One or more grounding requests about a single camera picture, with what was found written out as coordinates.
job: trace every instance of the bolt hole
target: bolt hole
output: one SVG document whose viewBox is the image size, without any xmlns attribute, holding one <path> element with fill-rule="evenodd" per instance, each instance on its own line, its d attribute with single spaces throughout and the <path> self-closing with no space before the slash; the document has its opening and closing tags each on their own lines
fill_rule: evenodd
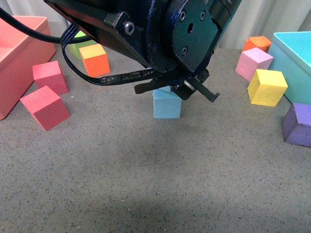
<svg viewBox="0 0 311 233">
<path fill-rule="evenodd" d="M 187 52 L 188 52 L 188 47 L 186 46 L 186 47 L 183 48 L 182 55 L 185 56 Z"/>
<path fill-rule="evenodd" d="M 188 34 L 190 34 L 193 31 L 193 27 L 194 27 L 193 23 L 189 24 L 189 26 L 188 26 Z"/>
<path fill-rule="evenodd" d="M 179 21 L 183 22 L 185 20 L 185 18 L 186 18 L 186 11 L 182 11 L 180 13 Z"/>
<path fill-rule="evenodd" d="M 156 51 L 156 44 L 155 44 L 155 43 L 151 43 L 151 44 L 149 45 L 149 49 L 150 49 L 151 51 Z"/>
<path fill-rule="evenodd" d="M 134 27 L 133 26 L 129 26 L 128 27 L 128 32 L 131 33 L 133 31 Z"/>
<path fill-rule="evenodd" d="M 167 62 L 165 68 L 168 69 L 171 66 L 171 62 Z"/>
<path fill-rule="evenodd" d="M 202 11 L 202 13 L 201 13 L 201 17 L 200 17 L 200 20 L 202 21 L 204 18 L 205 18 L 205 11 Z"/>
</svg>

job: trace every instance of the purple block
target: purple block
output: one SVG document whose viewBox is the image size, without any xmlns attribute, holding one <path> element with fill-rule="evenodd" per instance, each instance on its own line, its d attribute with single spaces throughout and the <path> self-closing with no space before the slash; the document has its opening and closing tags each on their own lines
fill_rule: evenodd
<svg viewBox="0 0 311 233">
<path fill-rule="evenodd" d="M 284 141 L 311 147 L 311 105 L 293 103 L 282 121 Z"/>
</svg>

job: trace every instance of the white curtain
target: white curtain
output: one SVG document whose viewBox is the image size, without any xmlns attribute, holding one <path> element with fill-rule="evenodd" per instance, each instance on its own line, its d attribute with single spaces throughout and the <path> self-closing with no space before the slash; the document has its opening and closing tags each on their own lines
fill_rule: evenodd
<svg viewBox="0 0 311 233">
<path fill-rule="evenodd" d="M 46 16 L 53 35 L 60 36 L 67 21 L 43 0 L 0 0 L 13 15 Z M 242 0 L 219 47 L 241 49 L 250 36 L 272 39 L 274 32 L 311 31 L 311 0 Z"/>
<path fill-rule="evenodd" d="M 0 0 L 15 16 L 45 16 L 48 18 L 52 35 L 61 36 L 68 22 L 43 0 Z"/>
<path fill-rule="evenodd" d="M 220 48 L 241 49 L 250 36 L 311 31 L 311 0 L 242 0 Z"/>
</svg>

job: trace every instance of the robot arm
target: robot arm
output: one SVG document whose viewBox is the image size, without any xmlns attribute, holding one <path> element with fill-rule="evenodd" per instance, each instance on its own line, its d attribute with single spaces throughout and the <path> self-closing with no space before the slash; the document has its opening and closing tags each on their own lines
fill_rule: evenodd
<svg viewBox="0 0 311 233">
<path fill-rule="evenodd" d="M 152 79 L 136 93 L 169 85 L 184 100 L 195 90 L 217 98 L 202 84 L 206 67 L 242 0 L 44 1 L 94 41 L 150 67 L 135 79 L 115 77 Z"/>
</svg>

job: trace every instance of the screw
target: screw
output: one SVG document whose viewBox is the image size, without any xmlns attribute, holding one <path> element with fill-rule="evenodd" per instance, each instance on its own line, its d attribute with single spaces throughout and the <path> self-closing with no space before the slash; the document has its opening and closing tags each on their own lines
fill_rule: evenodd
<svg viewBox="0 0 311 233">
<path fill-rule="evenodd" d="M 202 11 L 200 21 L 202 21 L 205 18 L 205 14 L 206 14 L 205 11 Z"/>
<path fill-rule="evenodd" d="M 157 48 L 157 45 L 155 44 L 155 43 L 151 43 L 150 45 L 149 45 L 149 49 L 151 50 L 151 51 L 156 51 L 156 48 Z"/>
<path fill-rule="evenodd" d="M 132 22 L 125 22 L 124 23 L 124 31 L 128 35 L 132 35 L 135 31 L 135 25 Z"/>
<path fill-rule="evenodd" d="M 186 46 L 183 48 L 182 55 L 185 56 L 187 52 L 188 52 L 188 47 Z"/>
<path fill-rule="evenodd" d="M 170 66 L 171 66 L 171 62 L 168 61 L 167 64 L 166 64 L 166 66 L 165 66 L 165 68 L 168 69 L 168 68 L 170 68 Z"/>
<path fill-rule="evenodd" d="M 186 18 L 186 11 L 182 11 L 180 13 L 179 21 L 183 22 L 185 20 L 185 18 Z"/>
</svg>

